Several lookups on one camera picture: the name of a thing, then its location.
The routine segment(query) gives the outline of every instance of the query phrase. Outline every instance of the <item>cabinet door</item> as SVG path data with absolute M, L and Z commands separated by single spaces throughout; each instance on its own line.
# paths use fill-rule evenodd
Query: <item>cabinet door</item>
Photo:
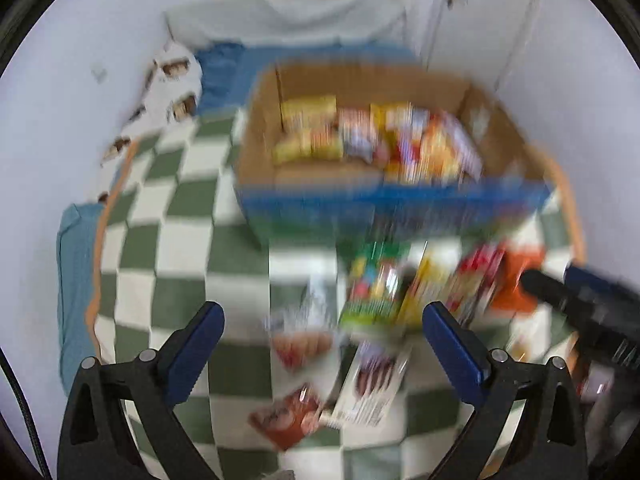
M 430 70 L 462 73 L 493 89 L 508 62 L 532 0 L 444 0 Z

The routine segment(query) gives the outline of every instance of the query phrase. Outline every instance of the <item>white wall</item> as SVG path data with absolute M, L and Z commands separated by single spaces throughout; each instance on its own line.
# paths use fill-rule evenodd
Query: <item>white wall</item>
M 640 285 L 640 70 L 589 0 L 540 0 L 498 90 L 574 189 L 590 264 Z
M 161 11 L 191 0 L 56 0 L 0 78 L 0 345 L 25 391 L 52 470 L 65 397 L 58 379 L 55 237 L 168 38 Z M 432 0 L 414 18 L 426 27 Z M 424 30 L 417 28 L 422 39 Z M 92 66 L 102 66 L 98 84 Z M 0 410 L 30 444 L 9 388 Z

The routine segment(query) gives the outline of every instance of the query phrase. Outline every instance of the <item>green snack package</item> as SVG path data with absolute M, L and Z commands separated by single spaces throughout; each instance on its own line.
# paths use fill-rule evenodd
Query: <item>green snack package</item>
M 403 244 L 373 242 L 358 252 L 351 264 L 347 301 L 340 324 L 393 324 L 402 298 L 400 267 Z

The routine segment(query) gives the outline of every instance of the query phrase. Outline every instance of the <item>cardboard box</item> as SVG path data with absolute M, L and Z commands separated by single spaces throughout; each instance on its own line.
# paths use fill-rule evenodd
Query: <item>cardboard box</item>
M 357 159 L 274 166 L 273 148 L 284 138 L 280 103 L 326 94 L 338 107 L 411 102 L 455 114 L 482 157 L 483 179 L 463 188 L 401 186 Z M 543 177 L 500 104 L 464 78 L 415 64 L 296 62 L 267 70 L 255 88 L 236 193 L 260 240 L 332 243 L 364 236 L 376 224 L 412 238 L 515 222 L 548 197 Z

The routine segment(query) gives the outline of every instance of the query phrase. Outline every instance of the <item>checkered floor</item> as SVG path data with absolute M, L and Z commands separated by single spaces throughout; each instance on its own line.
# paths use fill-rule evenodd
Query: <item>checkered floor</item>
M 103 359 L 122 362 L 159 348 L 205 300 L 217 301 L 225 309 L 225 333 L 175 414 L 222 480 L 252 480 L 278 468 L 294 469 L 298 480 L 400 480 L 432 471 L 468 413 L 420 335 L 409 336 L 410 367 L 382 427 L 324 428 L 277 453 L 246 423 L 250 412 L 305 380 L 321 394 L 335 395 L 336 378 L 346 373 L 355 346 L 331 352 L 295 375 L 270 352 L 264 318 L 298 302 L 310 276 L 326 279 L 337 316 L 344 302 L 344 265 L 335 249 L 279 250 L 256 243 L 233 190 L 243 124 L 242 110 L 224 110 L 140 142 L 105 233 L 95 327 Z M 554 274 L 571 258 L 557 197 L 514 237 L 544 241 L 545 269 Z M 456 261 L 476 242 L 445 238 L 430 245 Z M 412 247 L 415 262 L 423 246 Z M 566 332 L 545 309 L 538 317 L 542 357 Z M 504 320 L 490 318 L 478 327 L 490 347 L 504 345 L 509 330 Z M 131 402 L 127 413 L 149 471 L 165 478 Z

